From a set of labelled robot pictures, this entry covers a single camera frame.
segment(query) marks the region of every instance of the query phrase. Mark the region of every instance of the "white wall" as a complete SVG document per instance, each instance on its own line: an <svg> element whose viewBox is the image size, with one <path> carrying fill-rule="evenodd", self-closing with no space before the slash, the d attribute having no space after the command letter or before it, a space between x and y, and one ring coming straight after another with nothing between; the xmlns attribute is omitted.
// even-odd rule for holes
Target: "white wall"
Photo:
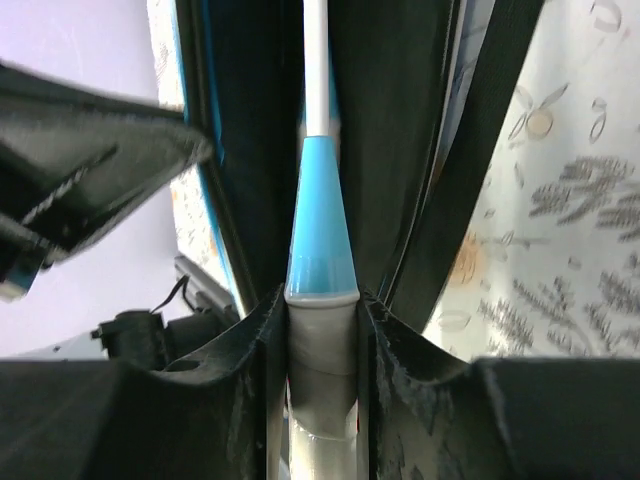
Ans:
<svg viewBox="0 0 640 480"><path fill-rule="evenodd" d="M2 0L0 59L157 101L142 0ZM175 283L176 254L165 188L100 244L39 276L26 298L0 303L0 356L65 340L122 310L154 307ZM169 318L187 313L179 302L164 312Z"/></svg>

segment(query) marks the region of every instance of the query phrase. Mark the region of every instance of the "white tube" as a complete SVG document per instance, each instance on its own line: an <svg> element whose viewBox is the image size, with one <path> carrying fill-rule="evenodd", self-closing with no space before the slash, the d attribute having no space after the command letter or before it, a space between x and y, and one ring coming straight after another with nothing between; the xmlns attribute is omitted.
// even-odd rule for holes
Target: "white tube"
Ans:
<svg viewBox="0 0 640 480"><path fill-rule="evenodd" d="M327 0L304 0L304 75L307 136L330 134Z"/></svg>
<svg viewBox="0 0 640 480"><path fill-rule="evenodd" d="M359 292L289 305L291 478L356 478Z"/></svg>

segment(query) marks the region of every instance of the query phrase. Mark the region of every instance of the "white rod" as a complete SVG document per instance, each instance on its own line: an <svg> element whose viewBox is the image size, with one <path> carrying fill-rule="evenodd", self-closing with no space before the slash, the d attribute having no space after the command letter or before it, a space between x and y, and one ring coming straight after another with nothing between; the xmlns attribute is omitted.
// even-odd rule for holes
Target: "white rod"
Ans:
<svg viewBox="0 0 640 480"><path fill-rule="evenodd" d="M304 0L304 75L307 136L330 135L327 0Z"/></svg>

